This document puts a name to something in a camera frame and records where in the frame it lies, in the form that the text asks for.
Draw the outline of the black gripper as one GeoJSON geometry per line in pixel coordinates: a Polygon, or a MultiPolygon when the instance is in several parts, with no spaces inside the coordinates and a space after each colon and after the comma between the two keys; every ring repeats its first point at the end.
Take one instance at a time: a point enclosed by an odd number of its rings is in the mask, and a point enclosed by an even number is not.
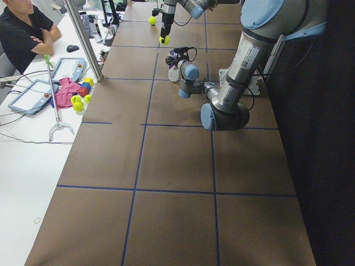
{"type": "Polygon", "coordinates": [[[169,51],[168,55],[165,58],[165,62],[168,66],[177,66],[180,61],[191,62],[189,57],[189,50],[191,47],[179,47],[174,48],[169,51]]]}
{"type": "Polygon", "coordinates": [[[161,28],[161,32],[160,32],[160,37],[159,37],[160,42],[170,41],[170,29],[174,22],[174,17],[175,17],[175,13],[167,13],[167,12],[162,13],[163,27],[161,28]]]}

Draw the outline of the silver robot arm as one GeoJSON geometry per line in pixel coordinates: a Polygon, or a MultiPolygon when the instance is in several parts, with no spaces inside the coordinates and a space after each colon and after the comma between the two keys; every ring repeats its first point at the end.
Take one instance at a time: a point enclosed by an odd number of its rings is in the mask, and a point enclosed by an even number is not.
{"type": "Polygon", "coordinates": [[[324,32],[328,1],[239,1],[242,32],[234,59],[218,89],[212,82],[197,82],[198,68],[187,56],[188,47],[175,48],[165,59],[177,67],[182,85],[179,96],[205,94],[209,103],[200,111],[201,123],[209,131],[243,128],[249,110],[239,102],[261,62],[270,55],[280,36],[286,40],[309,38],[324,32]]]}
{"type": "Polygon", "coordinates": [[[169,34],[171,31],[171,26],[174,23],[177,4],[181,5],[183,9],[188,12],[190,17],[192,17],[193,19],[198,19],[205,10],[215,7],[217,5],[217,1],[208,1],[208,0],[163,1],[161,7],[157,9],[157,12],[162,14],[163,25],[161,27],[161,32],[159,37],[159,42],[161,44],[165,45],[168,44],[169,42],[169,34]]]}

